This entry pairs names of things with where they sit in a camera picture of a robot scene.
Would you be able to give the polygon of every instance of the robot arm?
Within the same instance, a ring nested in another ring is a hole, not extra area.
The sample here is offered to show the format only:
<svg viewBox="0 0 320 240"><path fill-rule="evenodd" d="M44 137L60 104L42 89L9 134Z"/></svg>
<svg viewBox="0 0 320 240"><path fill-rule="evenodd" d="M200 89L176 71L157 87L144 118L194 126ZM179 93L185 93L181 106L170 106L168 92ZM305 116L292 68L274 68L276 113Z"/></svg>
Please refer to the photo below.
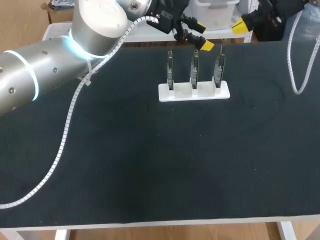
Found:
<svg viewBox="0 0 320 240"><path fill-rule="evenodd" d="M276 28L289 17L299 13L305 8L309 0L258 0L259 8L249 14L244 14L233 25L235 34L243 34L252 31L255 27L270 21ZM320 4L320 0L310 1L312 4Z"/></svg>
<svg viewBox="0 0 320 240"><path fill-rule="evenodd" d="M198 49L210 50L213 44L182 28L203 33L205 27L183 11L189 0L76 0L69 36L31 44L0 55L0 115L36 100L69 80L83 76L100 63L135 21L152 16L158 23L149 25L164 33L179 29L175 38Z"/></svg>

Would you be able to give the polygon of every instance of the white table leg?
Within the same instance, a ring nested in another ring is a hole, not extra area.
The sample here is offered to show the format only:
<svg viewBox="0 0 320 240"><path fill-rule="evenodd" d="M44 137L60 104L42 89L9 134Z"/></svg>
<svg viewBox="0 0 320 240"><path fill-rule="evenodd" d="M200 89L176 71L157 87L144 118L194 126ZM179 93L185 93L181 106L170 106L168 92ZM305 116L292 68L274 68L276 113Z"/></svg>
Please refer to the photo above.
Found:
<svg viewBox="0 0 320 240"><path fill-rule="evenodd" d="M55 232L55 239L54 240L69 240L70 237L70 230L57 230Z"/></svg>
<svg viewBox="0 0 320 240"><path fill-rule="evenodd" d="M8 240L40 240L35 231L10 231L5 230L1 231L1 233Z"/></svg>
<svg viewBox="0 0 320 240"><path fill-rule="evenodd" d="M290 221L278 221L281 240L297 240L294 228Z"/></svg>
<svg viewBox="0 0 320 240"><path fill-rule="evenodd" d="M306 240L319 240L320 239L320 225L306 238Z"/></svg>

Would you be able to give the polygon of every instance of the white storage bin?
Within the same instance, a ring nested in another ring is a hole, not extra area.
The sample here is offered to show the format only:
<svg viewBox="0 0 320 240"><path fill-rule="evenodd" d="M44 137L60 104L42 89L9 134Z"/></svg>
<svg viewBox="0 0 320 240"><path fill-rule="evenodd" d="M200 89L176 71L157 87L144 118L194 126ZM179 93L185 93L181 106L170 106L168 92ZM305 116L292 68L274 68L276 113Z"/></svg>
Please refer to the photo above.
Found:
<svg viewBox="0 0 320 240"><path fill-rule="evenodd" d="M192 16L207 30L231 28L232 15L240 0L190 0Z"/></svg>

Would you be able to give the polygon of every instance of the table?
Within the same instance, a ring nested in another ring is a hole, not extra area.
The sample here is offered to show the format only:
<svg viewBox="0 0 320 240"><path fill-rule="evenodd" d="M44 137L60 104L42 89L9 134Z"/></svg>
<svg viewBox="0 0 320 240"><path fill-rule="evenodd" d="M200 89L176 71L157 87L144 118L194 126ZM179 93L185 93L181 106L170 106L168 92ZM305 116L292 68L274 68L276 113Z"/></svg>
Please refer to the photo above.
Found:
<svg viewBox="0 0 320 240"><path fill-rule="evenodd" d="M51 179L0 211L0 231L319 218L320 57L296 96L286 46L226 46L231 98L194 102L158 100L169 48L121 49L82 90ZM292 45L297 80L313 46ZM175 81L186 82L193 47L172 51ZM200 52L200 81L211 79L219 51ZM0 203L47 173L77 84L0 118Z"/></svg>

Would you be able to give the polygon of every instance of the wooden floor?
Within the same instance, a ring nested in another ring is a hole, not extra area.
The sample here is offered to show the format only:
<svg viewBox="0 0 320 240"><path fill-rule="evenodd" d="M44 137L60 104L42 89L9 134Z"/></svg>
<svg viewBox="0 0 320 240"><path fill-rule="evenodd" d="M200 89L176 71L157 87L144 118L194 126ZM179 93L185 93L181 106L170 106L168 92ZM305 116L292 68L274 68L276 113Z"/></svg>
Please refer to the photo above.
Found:
<svg viewBox="0 0 320 240"><path fill-rule="evenodd" d="M49 24L40 8L44 0L0 0L0 52L41 41ZM294 222L297 240L320 221ZM54 240L55 231L38 231L42 240ZM275 223L132 227L73 230L71 240L280 240Z"/></svg>
<svg viewBox="0 0 320 240"><path fill-rule="evenodd" d="M296 221L297 240L305 240L320 221ZM54 240L53 230L37 231L41 240ZM0 233L0 240L6 238ZM277 224L246 223L190 226L124 227L72 230L70 240L281 240Z"/></svg>

